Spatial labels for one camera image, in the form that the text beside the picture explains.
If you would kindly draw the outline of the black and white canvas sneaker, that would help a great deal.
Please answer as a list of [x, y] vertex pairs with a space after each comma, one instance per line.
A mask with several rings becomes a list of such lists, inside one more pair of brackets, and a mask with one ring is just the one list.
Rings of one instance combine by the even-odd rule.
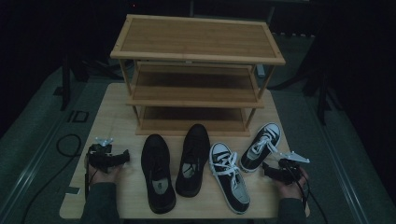
[[217, 180], [226, 203], [238, 214], [244, 214], [249, 208], [250, 197], [244, 178], [236, 164], [237, 153], [225, 144], [216, 143], [209, 151], [209, 167]]
[[281, 130], [276, 123], [263, 125], [240, 159], [242, 170], [247, 173], [256, 171], [264, 159], [277, 148], [280, 137]]

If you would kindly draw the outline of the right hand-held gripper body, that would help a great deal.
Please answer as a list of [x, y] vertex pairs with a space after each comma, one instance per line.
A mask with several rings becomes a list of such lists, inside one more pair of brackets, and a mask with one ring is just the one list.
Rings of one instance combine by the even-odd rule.
[[281, 181], [285, 184], [290, 184], [294, 181], [298, 181], [302, 172], [300, 171], [300, 162], [309, 163], [310, 160], [305, 158], [294, 151], [289, 153], [280, 153], [280, 160], [278, 165], [281, 171]]

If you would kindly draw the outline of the black metal stand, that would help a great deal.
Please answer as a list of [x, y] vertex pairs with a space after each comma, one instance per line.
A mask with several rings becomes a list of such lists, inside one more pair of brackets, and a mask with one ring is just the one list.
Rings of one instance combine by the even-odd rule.
[[65, 111], [70, 101], [70, 66], [68, 55], [63, 57], [63, 85], [62, 85], [63, 102], [61, 110]]

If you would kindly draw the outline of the wooden three-tier shoe rack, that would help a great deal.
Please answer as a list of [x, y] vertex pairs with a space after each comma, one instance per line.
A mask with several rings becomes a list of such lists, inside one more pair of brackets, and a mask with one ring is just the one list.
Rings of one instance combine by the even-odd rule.
[[132, 14], [110, 56], [134, 64], [122, 74], [137, 133], [164, 135], [201, 123], [213, 135], [247, 136], [264, 107], [256, 69], [285, 62], [264, 22]]

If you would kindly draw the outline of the person's right hand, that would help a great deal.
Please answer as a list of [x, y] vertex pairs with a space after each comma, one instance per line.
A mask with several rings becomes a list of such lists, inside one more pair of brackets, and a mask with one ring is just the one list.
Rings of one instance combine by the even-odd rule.
[[285, 185], [283, 182], [275, 180], [274, 183], [278, 189], [280, 199], [297, 199], [304, 197], [304, 186], [308, 180], [308, 174], [304, 168], [300, 168], [302, 177], [292, 184]]

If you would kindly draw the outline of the person's left hand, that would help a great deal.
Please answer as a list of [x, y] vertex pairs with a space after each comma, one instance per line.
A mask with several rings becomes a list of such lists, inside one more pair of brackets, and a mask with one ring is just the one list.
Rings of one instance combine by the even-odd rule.
[[104, 173], [89, 165], [89, 185], [93, 186], [98, 183], [115, 183], [118, 179], [123, 166], [115, 166], [109, 173]]

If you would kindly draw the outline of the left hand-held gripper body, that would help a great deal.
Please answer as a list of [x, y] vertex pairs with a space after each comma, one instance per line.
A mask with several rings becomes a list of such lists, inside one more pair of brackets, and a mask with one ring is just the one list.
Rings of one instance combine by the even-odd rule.
[[88, 149], [88, 163], [92, 167], [108, 173], [108, 169], [115, 165], [114, 156], [111, 153], [113, 138], [96, 137], [95, 141], [96, 143]]

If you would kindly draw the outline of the black leather shoe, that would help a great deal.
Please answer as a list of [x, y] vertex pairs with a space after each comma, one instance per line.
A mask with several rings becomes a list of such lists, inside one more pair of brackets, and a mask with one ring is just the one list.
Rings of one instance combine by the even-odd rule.
[[170, 174], [169, 148], [160, 135], [152, 134], [146, 139], [142, 149], [141, 167], [151, 211], [155, 214], [171, 211], [177, 199]]
[[176, 191], [179, 195], [194, 197], [200, 191], [209, 149], [210, 142], [205, 126], [194, 124], [183, 143], [176, 181]]

